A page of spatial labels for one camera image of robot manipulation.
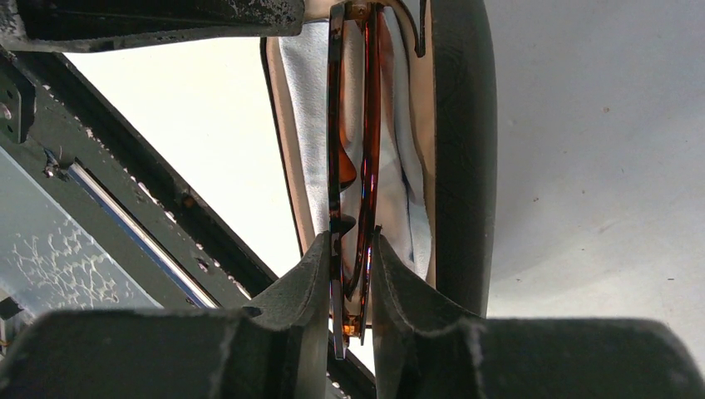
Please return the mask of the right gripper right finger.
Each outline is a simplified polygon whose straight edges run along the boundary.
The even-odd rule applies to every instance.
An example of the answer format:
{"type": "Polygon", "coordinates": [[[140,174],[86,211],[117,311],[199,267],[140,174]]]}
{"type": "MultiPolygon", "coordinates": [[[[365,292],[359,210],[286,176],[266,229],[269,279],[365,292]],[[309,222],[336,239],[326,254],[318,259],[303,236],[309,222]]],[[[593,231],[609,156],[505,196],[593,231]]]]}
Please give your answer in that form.
{"type": "Polygon", "coordinates": [[[416,276],[380,233],[371,296],[380,398],[701,398],[678,337],[646,319],[484,319],[416,276]]]}

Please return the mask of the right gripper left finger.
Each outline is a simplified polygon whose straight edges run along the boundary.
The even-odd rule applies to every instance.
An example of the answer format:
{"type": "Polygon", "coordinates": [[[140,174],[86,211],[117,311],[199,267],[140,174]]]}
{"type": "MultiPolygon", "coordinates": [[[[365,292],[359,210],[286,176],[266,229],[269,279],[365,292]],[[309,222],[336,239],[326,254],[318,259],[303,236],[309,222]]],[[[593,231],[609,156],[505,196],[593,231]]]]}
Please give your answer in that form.
{"type": "Polygon", "coordinates": [[[234,309],[59,311],[1,364],[4,398],[322,398],[329,233],[234,309]]]}

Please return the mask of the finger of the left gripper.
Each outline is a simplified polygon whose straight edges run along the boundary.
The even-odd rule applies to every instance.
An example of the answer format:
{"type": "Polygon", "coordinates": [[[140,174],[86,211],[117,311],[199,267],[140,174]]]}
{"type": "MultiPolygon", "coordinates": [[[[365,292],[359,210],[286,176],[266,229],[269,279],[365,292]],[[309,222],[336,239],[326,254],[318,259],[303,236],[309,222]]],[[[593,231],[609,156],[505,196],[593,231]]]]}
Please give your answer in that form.
{"type": "Polygon", "coordinates": [[[302,1],[3,1],[1,45],[27,52],[108,52],[220,37],[290,37],[302,1]]]}

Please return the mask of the light blue cleaning cloth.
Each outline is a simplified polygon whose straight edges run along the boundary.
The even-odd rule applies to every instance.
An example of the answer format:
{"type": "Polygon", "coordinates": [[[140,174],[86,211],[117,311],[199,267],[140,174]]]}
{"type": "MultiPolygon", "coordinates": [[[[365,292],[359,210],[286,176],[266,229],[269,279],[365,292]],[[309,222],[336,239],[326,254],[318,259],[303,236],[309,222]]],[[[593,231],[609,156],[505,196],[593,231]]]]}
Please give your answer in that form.
{"type": "MultiPolygon", "coordinates": [[[[382,30],[382,131],[377,222],[402,262],[421,278],[435,271],[434,79],[392,8],[382,30]]],[[[301,250],[328,227],[326,75],[328,21],[264,46],[273,84],[280,153],[301,250]]]]}

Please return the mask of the black glasses case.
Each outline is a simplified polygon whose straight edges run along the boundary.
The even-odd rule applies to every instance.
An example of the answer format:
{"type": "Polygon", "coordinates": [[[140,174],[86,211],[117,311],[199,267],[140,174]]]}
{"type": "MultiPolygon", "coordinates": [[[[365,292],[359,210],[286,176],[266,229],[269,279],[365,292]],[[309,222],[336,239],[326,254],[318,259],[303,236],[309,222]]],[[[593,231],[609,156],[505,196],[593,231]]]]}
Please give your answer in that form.
{"type": "MultiPolygon", "coordinates": [[[[302,2],[302,30],[311,21],[328,21],[333,2],[302,2]]],[[[495,57],[486,5],[482,1],[403,2],[416,14],[424,38],[422,57],[431,58],[434,79],[435,271],[424,280],[468,311],[485,316],[497,175],[495,57]]],[[[270,38],[274,37],[262,41],[262,62],[283,166],[273,84],[264,57],[270,38]]],[[[284,166],[283,172],[288,194],[284,166]]]]}

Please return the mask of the brown sunglasses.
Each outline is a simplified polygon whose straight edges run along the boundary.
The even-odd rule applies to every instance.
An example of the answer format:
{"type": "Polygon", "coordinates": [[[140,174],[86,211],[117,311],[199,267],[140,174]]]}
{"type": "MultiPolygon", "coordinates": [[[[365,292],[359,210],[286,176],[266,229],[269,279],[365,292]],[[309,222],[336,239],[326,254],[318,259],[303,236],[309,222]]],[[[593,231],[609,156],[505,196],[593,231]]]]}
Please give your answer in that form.
{"type": "Polygon", "coordinates": [[[364,339],[370,313],[382,131],[382,30],[392,8],[418,57],[416,14],[403,1],[341,1],[330,7],[326,105],[328,267],[333,350],[345,358],[364,339]]]}

